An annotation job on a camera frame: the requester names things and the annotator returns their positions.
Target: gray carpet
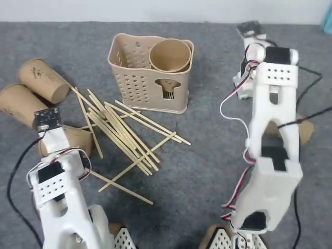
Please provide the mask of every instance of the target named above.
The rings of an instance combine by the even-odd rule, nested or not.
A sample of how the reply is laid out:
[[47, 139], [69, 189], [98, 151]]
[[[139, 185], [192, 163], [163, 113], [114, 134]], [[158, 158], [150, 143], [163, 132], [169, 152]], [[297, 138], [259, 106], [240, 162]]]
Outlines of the gray carpet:
[[[332, 37], [318, 26], [266, 25], [268, 37], [280, 46], [295, 48], [300, 64], [323, 73], [324, 79], [303, 100], [299, 112], [309, 115], [331, 105]], [[157, 150], [160, 170], [145, 177], [134, 169], [119, 180], [125, 187], [154, 201], [150, 206], [109, 187], [90, 176], [82, 182], [88, 205], [100, 204], [110, 221], [122, 220], [140, 248], [198, 248], [207, 228], [220, 223], [220, 205], [232, 194], [246, 167], [242, 159], [245, 132], [243, 126], [221, 118], [219, 104], [232, 89], [232, 77], [243, 56], [243, 41], [235, 25], [187, 23], [0, 23], [0, 87], [17, 81], [20, 65], [33, 57], [44, 58], [69, 82], [86, 94], [90, 88], [104, 101], [120, 100], [115, 79], [106, 57], [114, 35], [159, 35], [190, 39], [196, 47], [190, 79], [188, 110], [182, 115], [144, 112], [191, 141], [192, 145], [168, 142]], [[300, 72], [299, 91], [314, 76]], [[70, 93], [60, 105], [64, 124], [85, 125], [76, 95]], [[249, 122], [251, 100], [232, 98], [226, 113]], [[302, 221], [299, 248], [332, 248], [330, 208], [332, 205], [332, 113], [313, 120], [315, 131], [303, 147], [304, 178], [299, 187], [298, 204]], [[27, 227], [10, 209], [6, 184], [19, 155], [37, 138], [35, 131], [0, 115], [0, 247], [36, 248]], [[135, 121], [130, 126], [153, 147], [163, 137]], [[93, 168], [112, 177], [130, 164], [129, 159], [101, 132], [98, 138], [105, 158], [93, 153]], [[14, 178], [12, 196], [23, 214], [42, 234], [25, 183], [27, 171], [39, 162], [37, 148], [25, 158]], [[293, 205], [273, 232], [265, 234], [270, 247], [290, 248], [297, 234]]]

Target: paper cup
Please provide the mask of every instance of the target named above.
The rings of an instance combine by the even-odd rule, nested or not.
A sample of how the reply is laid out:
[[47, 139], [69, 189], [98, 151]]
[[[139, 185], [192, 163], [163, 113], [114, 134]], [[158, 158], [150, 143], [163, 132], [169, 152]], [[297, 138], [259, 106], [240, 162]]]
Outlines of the paper cup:
[[[70, 147], [79, 147], [80, 149], [84, 150], [88, 156], [91, 155], [93, 142], [91, 132], [65, 125], [63, 125], [62, 128], [69, 141]], [[43, 140], [39, 141], [38, 148], [41, 156], [48, 156]]]
[[19, 70], [19, 79], [22, 84], [53, 104], [63, 101], [70, 89], [67, 82], [42, 59], [25, 62]]
[[21, 84], [9, 85], [0, 92], [0, 110], [33, 129], [36, 129], [35, 112], [44, 109], [47, 106]]
[[189, 46], [178, 39], [165, 39], [155, 44], [150, 51], [149, 60], [153, 69], [164, 73], [183, 71], [190, 62]]

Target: plastic basket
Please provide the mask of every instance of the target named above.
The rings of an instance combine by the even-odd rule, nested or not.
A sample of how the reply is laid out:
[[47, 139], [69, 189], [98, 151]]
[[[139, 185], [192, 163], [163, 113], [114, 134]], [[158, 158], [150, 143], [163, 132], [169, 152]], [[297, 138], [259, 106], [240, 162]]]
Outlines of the plastic basket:
[[[191, 50], [190, 63], [183, 72], [164, 73], [151, 69], [150, 49], [165, 38], [117, 34], [112, 42], [108, 62], [118, 82], [124, 104], [137, 109], [181, 114], [188, 104], [188, 80], [192, 66], [193, 43], [183, 40]], [[179, 84], [172, 94], [163, 92], [157, 82], [175, 80]]]

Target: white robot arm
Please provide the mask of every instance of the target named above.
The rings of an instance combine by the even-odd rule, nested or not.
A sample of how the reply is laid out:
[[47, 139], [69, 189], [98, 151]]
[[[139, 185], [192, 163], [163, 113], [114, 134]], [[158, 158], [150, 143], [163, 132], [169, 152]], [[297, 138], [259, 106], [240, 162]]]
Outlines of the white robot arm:
[[[246, 150], [254, 165], [249, 166], [243, 175], [244, 178], [249, 168], [253, 168], [249, 183], [239, 193], [235, 205], [231, 203], [241, 184], [237, 186], [232, 201], [224, 205], [232, 209], [231, 213], [223, 216], [230, 221], [233, 231], [243, 234], [248, 241], [253, 234], [273, 231], [277, 227], [302, 179], [297, 124], [279, 129], [282, 148], [267, 147], [261, 142], [270, 121], [280, 126], [296, 120], [298, 52], [271, 46], [265, 40], [266, 34], [257, 27], [257, 22], [250, 22], [242, 24], [243, 29], [241, 26], [238, 29], [244, 38], [245, 56], [241, 71], [233, 78], [234, 85], [240, 87], [238, 97], [253, 98]], [[278, 96], [276, 102], [271, 102], [271, 93]]]
[[[99, 205], [87, 207], [79, 181], [88, 175], [79, 148], [69, 148], [58, 108], [36, 113], [37, 128], [50, 155], [32, 168], [28, 183], [44, 232], [45, 249], [114, 249], [114, 236]], [[135, 249], [126, 228], [122, 228]]]

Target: white cable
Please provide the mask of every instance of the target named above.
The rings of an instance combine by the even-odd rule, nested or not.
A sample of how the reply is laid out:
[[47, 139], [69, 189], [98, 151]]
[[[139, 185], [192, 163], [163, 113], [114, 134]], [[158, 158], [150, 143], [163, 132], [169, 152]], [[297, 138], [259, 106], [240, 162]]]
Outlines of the white cable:
[[241, 122], [241, 123], [244, 125], [244, 127], [245, 127], [245, 130], [246, 130], [246, 132], [247, 132], [247, 139], [248, 139], [248, 138], [249, 138], [249, 129], [248, 129], [248, 126], [246, 125], [246, 123], [245, 123], [241, 118], [233, 118], [233, 117], [226, 116], [226, 115], [223, 113], [223, 110], [222, 110], [222, 108], [223, 108], [223, 104], [224, 104], [227, 100], [229, 100], [230, 97], [232, 97], [234, 94], [236, 94], [236, 92], [239, 91], [241, 88], [242, 88], [242, 87], [240, 87], [238, 90], [232, 92], [230, 95], [228, 95], [228, 96], [222, 101], [222, 103], [220, 104], [219, 111], [220, 111], [220, 114], [221, 114], [224, 118], [226, 118], [226, 119], [228, 119], [228, 120], [237, 120], [237, 121]]

